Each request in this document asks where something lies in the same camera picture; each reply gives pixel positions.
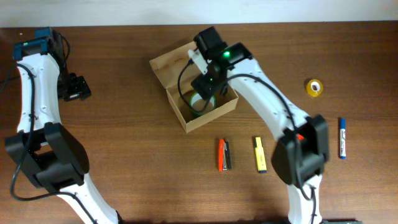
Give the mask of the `brown cardboard box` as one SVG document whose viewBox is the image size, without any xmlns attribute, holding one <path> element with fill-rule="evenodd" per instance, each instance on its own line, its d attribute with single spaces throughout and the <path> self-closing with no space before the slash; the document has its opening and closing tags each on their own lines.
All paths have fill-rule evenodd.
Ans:
<svg viewBox="0 0 398 224">
<path fill-rule="evenodd" d="M 199 76 L 200 71 L 195 65 L 191 65 L 184 70 L 180 80 L 182 96 L 178 92 L 177 80 L 189 60 L 188 51 L 195 48 L 195 43 L 190 42 L 149 61 L 151 69 L 165 88 L 169 103 L 186 133 L 234 110 L 239 99 L 238 94 L 231 87 L 228 87 L 224 96 L 219 93 L 214 95 L 216 108 L 213 111 L 198 117 L 193 115 L 183 101 L 190 102 L 191 96 L 196 92 L 191 86 L 191 82 Z"/>
</svg>

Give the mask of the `green tape roll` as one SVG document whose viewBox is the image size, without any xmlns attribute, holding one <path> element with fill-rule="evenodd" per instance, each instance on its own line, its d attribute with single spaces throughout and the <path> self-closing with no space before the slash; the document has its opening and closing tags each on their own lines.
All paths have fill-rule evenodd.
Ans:
<svg viewBox="0 0 398 224">
<path fill-rule="evenodd" d="M 193 108 L 192 113 L 195 117 L 202 116 L 216 108 L 216 98 L 212 96 L 209 100 L 204 100 L 197 92 L 194 92 L 190 98 L 190 106 Z"/>
</svg>

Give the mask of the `small yellow tape roll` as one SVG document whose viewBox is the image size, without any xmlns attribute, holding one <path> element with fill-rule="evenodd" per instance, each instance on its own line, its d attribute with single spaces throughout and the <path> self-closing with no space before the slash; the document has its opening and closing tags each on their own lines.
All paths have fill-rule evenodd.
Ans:
<svg viewBox="0 0 398 224">
<path fill-rule="evenodd" d="M 320 80 L 311 79 L 306 86 L 307 93 L 312 97 L 318 97 L 323 92 L 323 84 Z"/>
</svg>

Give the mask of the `blue white marker pen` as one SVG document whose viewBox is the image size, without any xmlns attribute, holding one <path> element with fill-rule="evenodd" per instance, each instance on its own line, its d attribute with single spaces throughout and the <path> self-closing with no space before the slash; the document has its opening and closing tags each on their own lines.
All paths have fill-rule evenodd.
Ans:
<svg viewBox="0 0 398 224">
<path fill-rule="evenodd" d="M 340 158 L 346 159 L 346 121 L 344 118 L 339 118 L 340 127 Z"/>
</svg>

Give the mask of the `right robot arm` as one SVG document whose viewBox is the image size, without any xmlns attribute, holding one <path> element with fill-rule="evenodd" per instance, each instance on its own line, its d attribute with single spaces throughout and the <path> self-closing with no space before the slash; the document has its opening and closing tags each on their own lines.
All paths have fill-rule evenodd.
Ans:
<svg viewBox="0 0 398 224">
<path fill-rule="evenodd" d="M 238 92 L 264 120 L 276 147 L 271 164 L 287 185 L 289 223 L 323 223 L 320 184 L 330 159 L 328 123 L 295 106 L 270 81 L 253 54 L 240 42 L 228 45 L 214 27 L 194 37 L 189 52 L 201 74 L 191 83 L 207 100 L 227 86 Z"/>
</svg>

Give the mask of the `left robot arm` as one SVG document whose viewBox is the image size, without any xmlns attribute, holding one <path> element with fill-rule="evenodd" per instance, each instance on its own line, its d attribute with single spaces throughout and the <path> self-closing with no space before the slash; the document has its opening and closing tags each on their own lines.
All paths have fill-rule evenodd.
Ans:
<svg viewBox="0 0 398 224">
<path fill-rule="evenodd" d="M 10 195 L 21 202 L 58 196 L 84 223 L 122 223 L 95 187 L 83 145 L 63 126 L 58 101 L 84 100 L 91 90 L 83 76 L 70 73 L 70 44 L 45 27 L 31 40 L 16 43 L 12 57 L 22 88 L 17 133 L 5 140 L 17 167 Z"/>
</svg>

